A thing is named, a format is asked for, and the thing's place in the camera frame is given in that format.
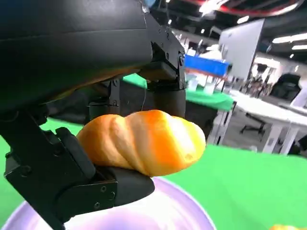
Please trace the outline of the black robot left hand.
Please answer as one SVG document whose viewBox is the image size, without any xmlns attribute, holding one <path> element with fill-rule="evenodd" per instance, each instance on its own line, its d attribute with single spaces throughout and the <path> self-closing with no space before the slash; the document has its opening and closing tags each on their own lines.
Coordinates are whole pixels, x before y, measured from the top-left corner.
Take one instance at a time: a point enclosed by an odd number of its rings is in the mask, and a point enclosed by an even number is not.
<svg viewBox="0 0 307 230">
<path fill-rule="evenodd" d="M 88 118 L 119 110 L 115 80 L 138 73 L 157 109 L 185 115 L 184 49 L 142 0 L 3 0 L 0 3 L 0 134 L 11 150 L 5 178 L 54 230 L 72 217 L 154 191 L 138 172 L 91 163 L 64 127 L 43 131 L 47 103 L 108 82 Z"/>
</svg>

